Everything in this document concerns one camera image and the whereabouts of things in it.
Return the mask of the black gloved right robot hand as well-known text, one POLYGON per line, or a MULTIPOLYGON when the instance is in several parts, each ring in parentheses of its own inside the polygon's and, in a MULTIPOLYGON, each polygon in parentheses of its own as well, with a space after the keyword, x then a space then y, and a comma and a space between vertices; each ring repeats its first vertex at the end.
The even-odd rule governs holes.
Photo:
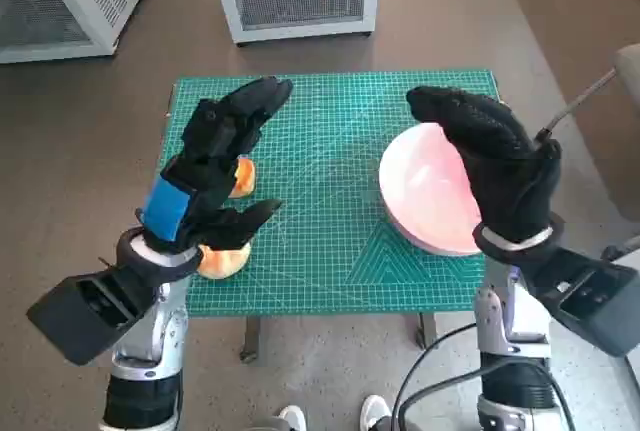
POLYGON ((516 251, 554 237, 550 201, 561 158, 556 140, 534 143, 511 109, 486 95, 419 86, 406 99, 412 116, 440 126, 461 156, 483 238, 516 251))

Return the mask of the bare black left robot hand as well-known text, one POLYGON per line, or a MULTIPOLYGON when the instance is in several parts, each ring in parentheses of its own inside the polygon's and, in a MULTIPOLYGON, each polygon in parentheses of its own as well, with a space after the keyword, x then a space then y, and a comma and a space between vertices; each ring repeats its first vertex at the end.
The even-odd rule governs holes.
POLYGON ((256 146, 262 126, 292 90, 291 81, 269 76, 217 101, 199 101, 183 130, 182 150, 162 168, 138 212, 149 247, 172 254, 199 245, 236 250, 253 238, 281 201, 267 199, 241 211, 223 204, 237 184, 239 158, 256 146))

